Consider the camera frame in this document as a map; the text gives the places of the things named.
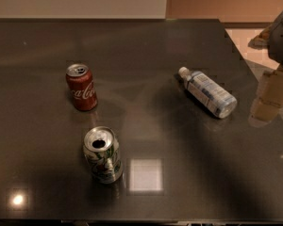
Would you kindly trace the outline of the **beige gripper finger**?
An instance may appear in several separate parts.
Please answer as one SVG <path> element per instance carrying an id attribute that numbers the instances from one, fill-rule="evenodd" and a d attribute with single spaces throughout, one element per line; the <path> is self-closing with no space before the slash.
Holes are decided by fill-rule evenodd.
<path id="1" fill-rule="evenodd" d="M 270 122 L 283 107 L 283 65 L 264 71 L 250 109 L 250 122 Z"/>

